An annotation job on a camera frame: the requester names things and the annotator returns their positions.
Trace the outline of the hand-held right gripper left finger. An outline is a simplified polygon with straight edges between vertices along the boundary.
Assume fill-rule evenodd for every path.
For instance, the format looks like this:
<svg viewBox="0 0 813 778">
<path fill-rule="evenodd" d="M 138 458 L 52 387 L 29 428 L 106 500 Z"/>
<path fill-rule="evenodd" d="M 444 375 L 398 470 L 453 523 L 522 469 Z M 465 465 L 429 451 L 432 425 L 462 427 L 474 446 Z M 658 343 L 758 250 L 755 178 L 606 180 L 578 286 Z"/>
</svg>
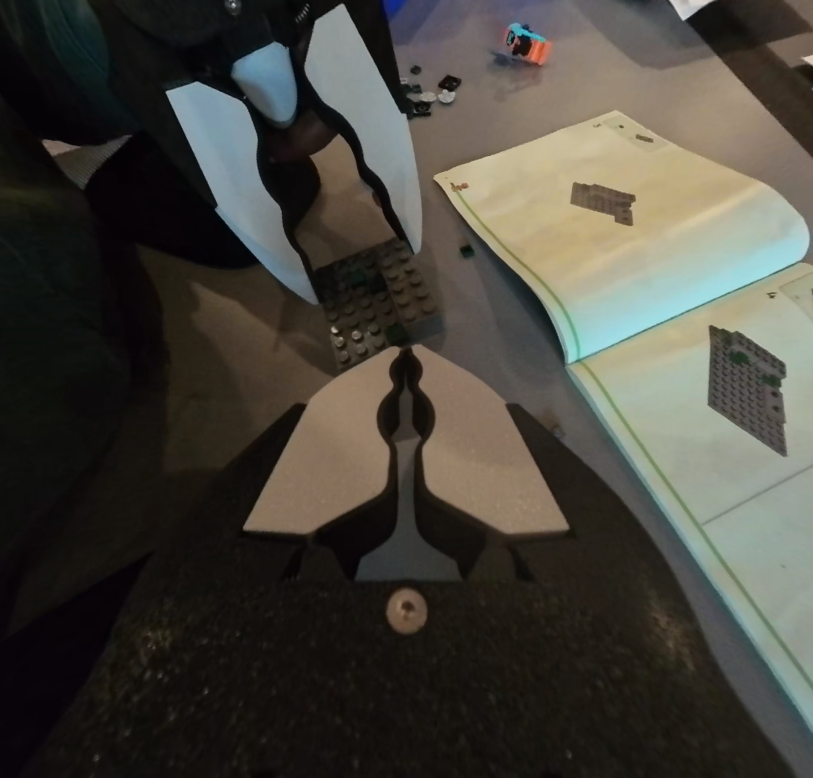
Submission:
<svg viewBox="0 0 813 778">
<path fill-rule="evenodd" d="M 243 531 L 332 551 L 357 569 L 398 522 L 397 432 L 407 354 L 391 347 L 303 408 Z"/>
</svg>

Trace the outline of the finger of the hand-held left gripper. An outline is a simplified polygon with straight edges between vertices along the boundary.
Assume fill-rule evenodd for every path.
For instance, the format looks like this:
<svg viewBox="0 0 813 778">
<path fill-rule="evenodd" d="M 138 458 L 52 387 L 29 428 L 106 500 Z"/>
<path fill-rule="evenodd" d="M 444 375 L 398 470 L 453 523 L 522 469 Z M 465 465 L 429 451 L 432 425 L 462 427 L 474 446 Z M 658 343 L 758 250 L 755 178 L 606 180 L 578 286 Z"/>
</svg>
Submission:
<svg viewBox="0 0 813 778">
<path fill-rule="evenodd" d="M 167 90 L 167 98 L 219 218 L 282 285 L 318 304 L 306 262 L 285 230 L 282 208 L 263 182 L 259 134 L 244 101 L 201 82 Z"/>
<path fill-rule="evenodd" d="M 423 208 L 409 121 L 344 3 L 315 19 L 305 78 L 320 112 L 350 145 L 393 233 L 417 254 Z"/>
</svg>

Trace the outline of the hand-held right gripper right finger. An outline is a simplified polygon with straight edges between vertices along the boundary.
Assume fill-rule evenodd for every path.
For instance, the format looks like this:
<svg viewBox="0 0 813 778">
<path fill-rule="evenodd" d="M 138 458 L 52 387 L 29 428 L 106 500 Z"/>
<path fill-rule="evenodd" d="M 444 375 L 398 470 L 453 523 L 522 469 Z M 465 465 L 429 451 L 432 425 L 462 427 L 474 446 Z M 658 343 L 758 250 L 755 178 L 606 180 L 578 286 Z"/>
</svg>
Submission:
<svg viewBox="0 0 813 778">
<path fill-rule="evenodd" d="M 567 536 L 567 519 L 503 398 L 425 346 L 411 348 L 406 366 L 423 540 L 457 568 L 473 569 L 493 543 Z"/>
</svg>

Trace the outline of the grey studded building plate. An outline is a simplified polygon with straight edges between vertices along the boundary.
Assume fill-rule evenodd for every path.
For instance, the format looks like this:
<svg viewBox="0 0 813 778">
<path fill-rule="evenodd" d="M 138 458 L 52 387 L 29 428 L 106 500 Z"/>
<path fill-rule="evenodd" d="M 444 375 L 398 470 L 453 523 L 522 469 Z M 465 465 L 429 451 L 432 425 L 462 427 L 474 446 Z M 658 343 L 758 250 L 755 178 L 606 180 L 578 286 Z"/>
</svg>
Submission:
<svg viewBox="0 0 813 778">
<path fill-rule="evenodd" d="M 393 347 L 385 336 L 389 326 L 404 327 L 407 345 L 441 327 L 437 301 L 411 249 L 397 238 L 324 265 L 314 279 L 338 375 Z"/>
</svg>

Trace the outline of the person's left hand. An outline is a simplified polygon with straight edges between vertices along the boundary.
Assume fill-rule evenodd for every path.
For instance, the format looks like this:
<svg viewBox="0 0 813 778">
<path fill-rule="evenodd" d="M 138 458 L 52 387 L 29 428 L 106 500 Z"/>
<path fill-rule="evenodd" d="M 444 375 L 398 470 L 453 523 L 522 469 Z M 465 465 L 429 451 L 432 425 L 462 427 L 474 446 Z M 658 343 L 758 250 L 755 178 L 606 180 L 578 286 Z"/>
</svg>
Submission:
<svg viewBox="0 0 813 778">
<path fill-rule="evenodd" d="M 293 163 L 321 152 L 338 135 L 314 110 L 298 113 L 289 127 L 272 127 L 265 135 L 268 157 L 276 163 Z"/>
</svg>

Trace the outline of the pile of small building pieces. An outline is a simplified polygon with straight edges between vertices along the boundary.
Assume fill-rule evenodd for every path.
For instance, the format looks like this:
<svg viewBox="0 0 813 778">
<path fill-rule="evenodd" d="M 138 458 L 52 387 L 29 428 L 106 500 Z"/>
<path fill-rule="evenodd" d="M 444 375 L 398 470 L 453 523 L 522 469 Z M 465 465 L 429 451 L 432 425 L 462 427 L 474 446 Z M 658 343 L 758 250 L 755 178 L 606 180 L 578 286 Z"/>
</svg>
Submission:
<svg viewBox="0 0 813 778">
<path fill-rule="evenodd" d="M 416 79 L 421 75 L 420 65 L 413 65 L 406 76 L 399 77 L 401 95 L 405 102 L 405 114 L 408 120 L 415 118 L 428 118 L 432 115 L 436 105 L 442 107 L 452 106 L 457 99 L 462 86 L 462 78 L 453 74 L 446 74 L 430 88 L 423 86 Z"/>
</svg>

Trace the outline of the small orange blue toy piece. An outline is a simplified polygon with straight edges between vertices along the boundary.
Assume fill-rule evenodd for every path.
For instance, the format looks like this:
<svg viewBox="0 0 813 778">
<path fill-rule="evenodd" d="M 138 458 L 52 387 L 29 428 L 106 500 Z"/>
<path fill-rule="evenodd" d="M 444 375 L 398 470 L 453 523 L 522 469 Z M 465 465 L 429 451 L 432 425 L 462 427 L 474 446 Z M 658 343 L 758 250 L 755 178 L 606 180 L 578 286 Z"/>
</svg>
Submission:
<svg viewBox="0 0 813 778">
<path fill-rule="evenodd" d="M 509 24 L 493 51 L 500 63 L 525 63 L 542 67 L 550 58 L 552 41 L 519 22 Z"/>
</svg>

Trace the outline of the person's dark green hoodie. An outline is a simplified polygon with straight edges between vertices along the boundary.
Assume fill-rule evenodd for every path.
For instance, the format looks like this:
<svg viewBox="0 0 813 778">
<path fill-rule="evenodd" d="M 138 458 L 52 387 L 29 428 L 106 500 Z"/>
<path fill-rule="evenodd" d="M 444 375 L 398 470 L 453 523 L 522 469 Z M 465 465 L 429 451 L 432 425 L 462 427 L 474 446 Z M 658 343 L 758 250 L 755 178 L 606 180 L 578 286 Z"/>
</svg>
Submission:
<svg viewBox="0 0 813 778">
<path fill-rule="evenodd" d="M 147 550 L 167 346 L 133 244 L 2 100 L 2 637 Z"/>
</svg>

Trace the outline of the open instruction booklet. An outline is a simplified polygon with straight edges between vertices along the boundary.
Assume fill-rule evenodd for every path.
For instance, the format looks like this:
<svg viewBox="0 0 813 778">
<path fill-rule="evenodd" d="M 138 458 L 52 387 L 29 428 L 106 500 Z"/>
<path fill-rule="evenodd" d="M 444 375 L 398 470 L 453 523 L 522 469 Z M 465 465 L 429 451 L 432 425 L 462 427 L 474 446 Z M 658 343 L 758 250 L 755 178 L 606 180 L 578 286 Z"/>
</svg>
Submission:
<svg viewBox="0 0 813 778">
<path fill-rule="evenodd" d="M 810 235 L 777 191 L 611 112 L 436 174 L 808 725 Z"/>
</svg>

